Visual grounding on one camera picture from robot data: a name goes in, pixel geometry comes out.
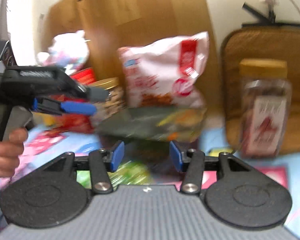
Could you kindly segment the person's left hand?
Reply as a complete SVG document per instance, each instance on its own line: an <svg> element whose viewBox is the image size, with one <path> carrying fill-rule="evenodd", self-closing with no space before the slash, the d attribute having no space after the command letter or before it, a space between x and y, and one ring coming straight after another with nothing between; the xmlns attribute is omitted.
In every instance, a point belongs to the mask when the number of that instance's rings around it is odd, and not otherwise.
<svg viewBox="0 0 300 240"><path fill-rule="evenodd" d="M0 178L9 178L14 175L27 139L28 131L25 128L19 128L10 134L7 141L0 141Z"/></svg>

